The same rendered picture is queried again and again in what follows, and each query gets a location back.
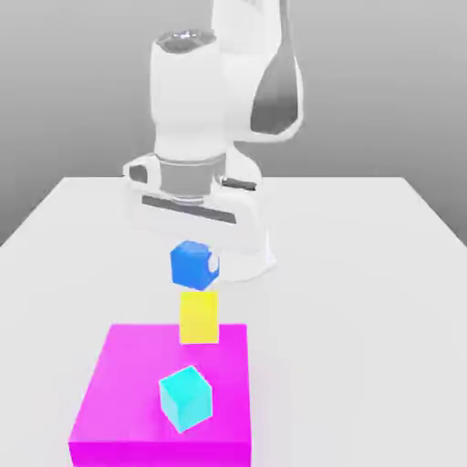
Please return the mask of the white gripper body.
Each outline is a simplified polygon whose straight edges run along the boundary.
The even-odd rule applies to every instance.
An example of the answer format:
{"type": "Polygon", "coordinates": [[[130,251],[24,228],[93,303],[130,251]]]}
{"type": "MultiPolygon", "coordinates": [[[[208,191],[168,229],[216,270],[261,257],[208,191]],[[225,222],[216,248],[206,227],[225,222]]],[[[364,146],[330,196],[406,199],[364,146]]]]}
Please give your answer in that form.
{"type": "Polygon", "coordinates": [[[135,223],[179,240],[219,250],[260,250],[260,210],[255,196],[222,187],[201,204],[183,204],[126,186],[126,207],[135,223]]]}

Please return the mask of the small blue cube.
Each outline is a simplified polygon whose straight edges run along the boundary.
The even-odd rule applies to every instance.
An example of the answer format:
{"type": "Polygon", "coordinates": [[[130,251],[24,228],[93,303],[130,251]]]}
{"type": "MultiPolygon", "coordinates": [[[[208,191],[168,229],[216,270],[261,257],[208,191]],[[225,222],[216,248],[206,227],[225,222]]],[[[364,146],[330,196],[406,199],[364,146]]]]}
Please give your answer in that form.
{"type": "Polygon", "coordinates": [[[211,274],[208,259],[213,251],[206,244],[183,241],[171,251],[172,282],[198,291],[205,290],[220,274],[211,274]]]}

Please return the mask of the small yellow cube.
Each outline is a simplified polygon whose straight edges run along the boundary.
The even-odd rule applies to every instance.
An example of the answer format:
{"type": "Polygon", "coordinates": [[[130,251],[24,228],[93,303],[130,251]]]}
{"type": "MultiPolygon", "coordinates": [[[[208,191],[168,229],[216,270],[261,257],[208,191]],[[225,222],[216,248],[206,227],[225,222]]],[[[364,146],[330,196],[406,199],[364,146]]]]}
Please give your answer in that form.
{"type": "Polygon", "coordinates": [[[181,294],[180,341],[183,345],[219,342],[218,293],[187,291],[181,294]]]}

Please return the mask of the small cyan cube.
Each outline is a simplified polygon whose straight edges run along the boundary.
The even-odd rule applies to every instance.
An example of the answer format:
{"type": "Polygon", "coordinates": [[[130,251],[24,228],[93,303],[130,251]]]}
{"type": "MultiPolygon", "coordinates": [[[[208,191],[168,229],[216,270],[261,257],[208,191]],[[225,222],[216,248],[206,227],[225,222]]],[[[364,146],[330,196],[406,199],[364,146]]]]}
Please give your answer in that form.
{"type": "Polygon", "coordinates": [[[178,433],[213,415],[213,388],[195,366],[159,381],[161,410],[178,433]]]}

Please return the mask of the large magenta box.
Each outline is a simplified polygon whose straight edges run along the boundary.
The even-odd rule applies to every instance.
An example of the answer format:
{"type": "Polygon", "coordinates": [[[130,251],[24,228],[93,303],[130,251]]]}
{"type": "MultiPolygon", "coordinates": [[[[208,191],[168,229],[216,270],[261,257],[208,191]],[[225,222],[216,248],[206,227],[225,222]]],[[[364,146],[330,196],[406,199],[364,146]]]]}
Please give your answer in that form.
{"type": "Polygon", "coordinates": [[[113,325],[68,439],[74,467],[251,467],[247,328],[222,325],[217,344],[183,345],[176,325],[113,325]],[[213,415],[178,433],[159,381],[195,366],[213,415]]]}

